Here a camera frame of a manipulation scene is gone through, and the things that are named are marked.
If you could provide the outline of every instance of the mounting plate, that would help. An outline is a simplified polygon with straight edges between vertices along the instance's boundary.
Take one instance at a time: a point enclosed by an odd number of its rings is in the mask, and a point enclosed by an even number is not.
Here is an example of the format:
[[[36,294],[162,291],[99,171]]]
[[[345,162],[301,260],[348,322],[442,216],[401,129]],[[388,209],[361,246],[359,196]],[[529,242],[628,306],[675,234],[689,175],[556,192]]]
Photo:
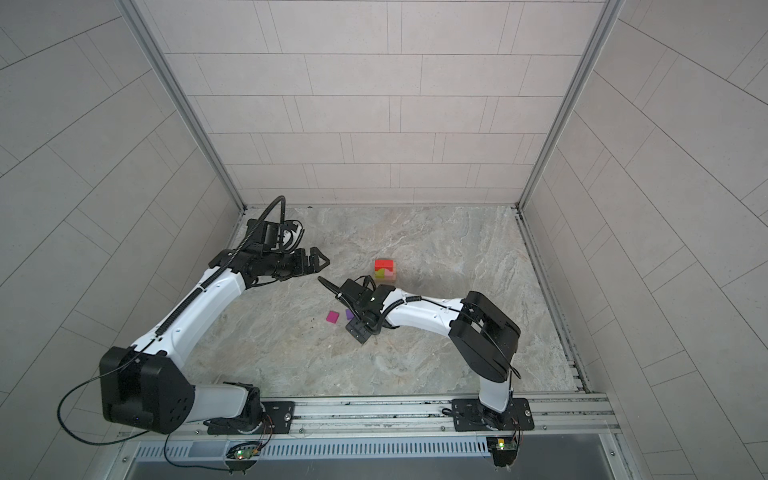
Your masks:
[[[504,430],[516,430],[517,427],[513,424],[512,420],[520,422],[520,426],[523,432],[534,429],[533,415],[531,414],[531,406],[528,404],[527,399],[523,398],[510,398],[509,405],[505,414],[511,419],[508,422]],[[451,410],[453,411],[453,426],[457,432],[485,432],[493,431],[487,426],[480,416],[482,405],[479,399],[453,399],[451,401]]]

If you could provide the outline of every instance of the marble floor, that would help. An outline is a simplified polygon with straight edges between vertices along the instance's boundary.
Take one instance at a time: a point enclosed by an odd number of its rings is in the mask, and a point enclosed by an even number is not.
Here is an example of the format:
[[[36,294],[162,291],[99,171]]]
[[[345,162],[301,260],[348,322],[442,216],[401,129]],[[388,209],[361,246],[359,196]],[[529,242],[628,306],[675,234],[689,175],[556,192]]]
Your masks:
[[[248,210],[247,217],[260,213]],[[330,258],[321,274],[337,285],[372,274],[373,260],[383,257],[396,261],[396,285],[407,292],[484,293],[522,330],[513,359],[522,380],[513,377],[515,391],[574,390],[509,207],[289,208],[286,219],[303,223],[302,246],[319,247]],[[243,222],[237,242],[244,229]],[[478,376],[447,337],[402,327],[360,345],[344,330],[343,306],[316,277],[235,299],[191,353],[187,378],[253,383],[272,397],[478,391]],[[329,310],[341,313],[337,324],[325,320]]]

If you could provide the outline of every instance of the cable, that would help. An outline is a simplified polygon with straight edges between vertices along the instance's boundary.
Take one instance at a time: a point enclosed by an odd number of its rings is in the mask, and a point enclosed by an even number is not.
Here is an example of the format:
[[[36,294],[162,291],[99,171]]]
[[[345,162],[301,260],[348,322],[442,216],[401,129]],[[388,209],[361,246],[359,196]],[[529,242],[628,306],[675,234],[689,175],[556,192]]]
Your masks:
[[[207,465],[179,465],[177,463],[173,463],[170,458],[168,458],[168,439],[170,438],[170,433],[167,437],[165,437],[165,443],[163,444],[163,457],[165,457],[165,461],[173,465],[174,467],[178,468],[203,468],[205,470],[215,470],[217,472],[229,472],[232,473],[231,468],[218,468],[218,467],[209,467]]]
[[[137,354],[134,356],[134,358],[132,358],[132,359],[128,360],[128,361],[127,361],[126,363],[124,363],[123,365],[120,365],[120,366],[118,366],[116,369],[112,369],[112,370],[110,370],[109,372],[106,372],[106,373],[102,373],[102,374],[101,374],[101,375],[99,375],[99,376],[95,376],[95,377],[94,377],[94,378],[92,378],[92,379],[88,379],[88,380],[84,381],[84,382],[83,382],[83,383],[81,383],[80,385],[78,385],[78,386],[74,387],[74,388],[73,388],[72,390],[70,390],[69,392],[66,392],[66,393],[64,394],[64,396],[63,396],[63,397],[61,397],[61,401],[59,401],[59,403],[58,403],[58,407],[56,408],[56,418],[58,419],[58,424],[59,424],[59,425],[61,425],[61,427],[64,429],[64,431],[65,431],[65,432],[67,432],[67,434],[68,434],[69,436],[71,436],[73,439],[77,440],[78,442],[82,442],[82,443],[84,443],[84,444],[86,444],[86,445],[93,445],[93,446],[97,446],[97,447],[100,447],[100,446],[104,446],[104,445],[114,445],[114,444],[116,444],[116,443],[127,442],[128,440],[131,440],[131,439],[135,439],[136,437],[138,437],[138,436],[140,436],[140,435],[143,435],[143,434],[145,434],[145,433],[149,432],[149,430],[144,430],[143,432],[139,432],[139,433],[137,433],[136,435],[132,435],[132,436],[130,436],[130,437],[127,437],[126,439],[114,440],[113,442],[91,442],[91,441],[89,441],[89,440],[86,440],[86,439],[81,439],[80,437],[78,437],[77,435],[75,435],[74,433],[72,433],[72,431],[71,431],[70,429],[68,429],[66,425],[64,425],[64,420],[61,418],[61,406],[64,404],[64,401],[67,399],[67,397],[69,397],[69,396],[70,396],[70,395],[71,395],[71,394],[72,394],[72,393],[73,393],[75,390],[79,389],[80,387],[82,387],[82,386],[84,386],[84,385],[87,385],[88,383],[91,383],[91,382],[93,382],[94,380],[98,380],[98,379],[100,379],[101,377],[105,377],[105,376],[107,376],[107,375],[110,375],[110,374],[112,374],[112,373],[121,372],[122,370],[126,369],[126,368],[127,368],[129,365],[130,365],[130,364],[132,364],[132,362],[133,362],[135,359],[137,359],[137,358],[139,357],[139,355],[141,355],[141,354],[142,354],[142,353],[143,353],[143,352],[144,352],[144,351],[145,351],[147,348],[149,348],[149,345],[152,345],[152,343],[154,343],[154,339],[152,339],[152,341],[150,341],[150,342],[147,344],[147,346],[145,346],[143,349],[141,349],[141,351],[139,351],[139,353],[137,353]]]

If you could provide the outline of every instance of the gray tiled wall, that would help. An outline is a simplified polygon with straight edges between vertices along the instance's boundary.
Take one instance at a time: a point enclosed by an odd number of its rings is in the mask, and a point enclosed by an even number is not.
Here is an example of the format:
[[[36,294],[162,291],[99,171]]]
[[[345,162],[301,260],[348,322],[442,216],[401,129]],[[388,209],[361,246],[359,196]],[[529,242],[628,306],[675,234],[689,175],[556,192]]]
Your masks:
[[[525,208],[646,478],[768,478],[767,31],[627,0]]]
[[[247,204],[516,202],[603,6],[137,5]]]
[[[237,218],[111,0],[0,2],[0,477],[83,477],[96,448],[61,431],[59,399],[167,314]],[[107,434],[97,383],[62,412]]]

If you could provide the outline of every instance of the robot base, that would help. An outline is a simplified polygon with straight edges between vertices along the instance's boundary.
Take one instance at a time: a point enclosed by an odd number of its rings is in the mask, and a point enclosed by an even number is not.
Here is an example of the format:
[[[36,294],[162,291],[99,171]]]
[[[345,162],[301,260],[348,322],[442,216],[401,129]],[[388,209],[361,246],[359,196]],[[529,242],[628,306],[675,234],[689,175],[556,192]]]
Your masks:
[[[534,429],[533,416],[528,400],[512,398],[510,394],[507,409],[494,412],[483,406],[479,399],[454,399],[451,401],[453,426],[457,432],[486,432],[500,430],[526,432]]]

